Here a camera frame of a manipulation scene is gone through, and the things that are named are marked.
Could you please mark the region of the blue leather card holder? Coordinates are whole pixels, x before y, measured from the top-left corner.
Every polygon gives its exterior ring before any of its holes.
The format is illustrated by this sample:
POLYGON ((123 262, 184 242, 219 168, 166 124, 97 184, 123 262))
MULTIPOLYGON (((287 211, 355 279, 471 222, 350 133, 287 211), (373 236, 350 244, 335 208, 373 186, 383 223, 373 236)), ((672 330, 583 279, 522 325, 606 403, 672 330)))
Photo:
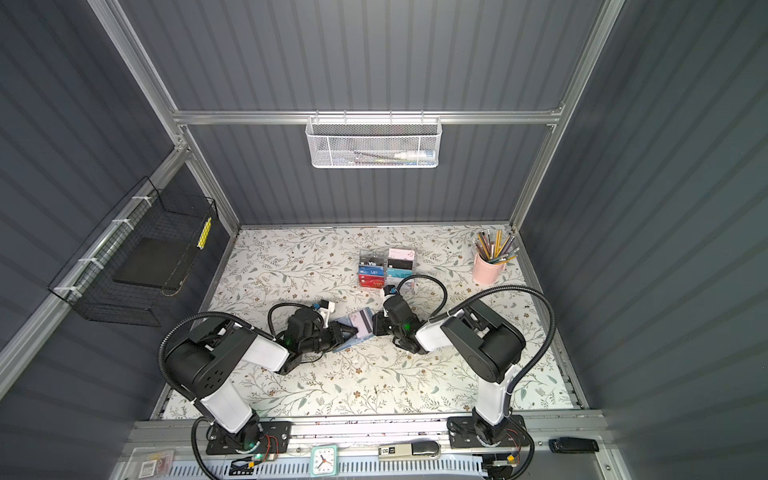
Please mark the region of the blue leather card holder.
POLYGON ((347 316, 330 320, 328 327, 333 334, 332 351, 339 352, 362 343, 374 335, 373 312, 370 308, 364 308, 347 316))

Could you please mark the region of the clear acrylic card display stand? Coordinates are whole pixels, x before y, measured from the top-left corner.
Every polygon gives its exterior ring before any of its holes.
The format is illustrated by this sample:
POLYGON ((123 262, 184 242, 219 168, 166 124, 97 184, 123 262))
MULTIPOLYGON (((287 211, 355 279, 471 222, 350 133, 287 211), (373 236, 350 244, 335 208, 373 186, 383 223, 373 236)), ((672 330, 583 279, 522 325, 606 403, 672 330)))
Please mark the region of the clear acrylic card display stand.
POLYGON ((381 289, 397 285, 413 274, 416 252, 405 248, 361 250, 358 257, 358 286, 381 289))

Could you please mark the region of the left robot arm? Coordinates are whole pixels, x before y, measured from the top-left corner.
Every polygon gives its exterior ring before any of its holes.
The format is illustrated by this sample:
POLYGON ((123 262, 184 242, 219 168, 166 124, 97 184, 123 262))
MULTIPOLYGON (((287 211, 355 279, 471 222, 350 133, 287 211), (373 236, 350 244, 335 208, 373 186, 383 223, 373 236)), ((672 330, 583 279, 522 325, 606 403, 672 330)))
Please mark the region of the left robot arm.
POLYGON ((259 417, 230 381, 236 367, 246 362, 287 375, 306 362, 305 356, 322 356, 358 334, 353 325, 329 320, 319 304, 292 306, 296 311, 280 333, 220 311, 182 320, 160 343, 161 375, 228 435, 255 434, 259 417))

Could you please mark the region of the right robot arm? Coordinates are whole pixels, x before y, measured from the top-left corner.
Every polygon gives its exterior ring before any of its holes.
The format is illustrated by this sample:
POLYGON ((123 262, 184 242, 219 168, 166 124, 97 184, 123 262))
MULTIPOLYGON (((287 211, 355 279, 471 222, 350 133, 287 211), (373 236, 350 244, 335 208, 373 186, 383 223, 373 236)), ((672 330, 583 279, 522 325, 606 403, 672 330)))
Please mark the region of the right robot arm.
POLYGON ((389 335, 409 353, 427 354, 452 347, 478 377, 478 399, 473 414, 488 427, 501 425, 509 415, 508 390, 520 372, 526 347, 522 332, 481 300, 421 321, 405 299, 390 295, 373 315, 373 333, 389 335))

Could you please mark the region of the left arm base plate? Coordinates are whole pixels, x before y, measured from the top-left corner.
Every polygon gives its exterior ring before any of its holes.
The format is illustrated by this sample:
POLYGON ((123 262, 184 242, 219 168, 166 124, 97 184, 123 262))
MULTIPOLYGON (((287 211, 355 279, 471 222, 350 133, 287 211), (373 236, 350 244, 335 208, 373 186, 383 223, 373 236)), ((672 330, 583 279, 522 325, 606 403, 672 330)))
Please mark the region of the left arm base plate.
POLYGON ((205 453, 277 455, 287 452, 293 424, 288 421, 250 422, 239 433, 230 433, 214 423, 206 432, 205 453))

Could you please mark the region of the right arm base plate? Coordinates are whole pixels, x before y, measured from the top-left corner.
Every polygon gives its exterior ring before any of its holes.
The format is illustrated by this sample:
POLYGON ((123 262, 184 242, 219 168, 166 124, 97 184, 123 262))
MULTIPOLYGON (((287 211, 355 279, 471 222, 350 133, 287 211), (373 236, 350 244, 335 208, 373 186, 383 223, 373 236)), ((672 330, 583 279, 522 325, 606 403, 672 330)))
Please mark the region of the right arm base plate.
POLYGON ((491 425, 478 415, 452 416, 447 419, 446 427, 449 443, 454 449, 498 447, 520 450, 531 444, 520 415, 503 417, 497 425, 491 425))

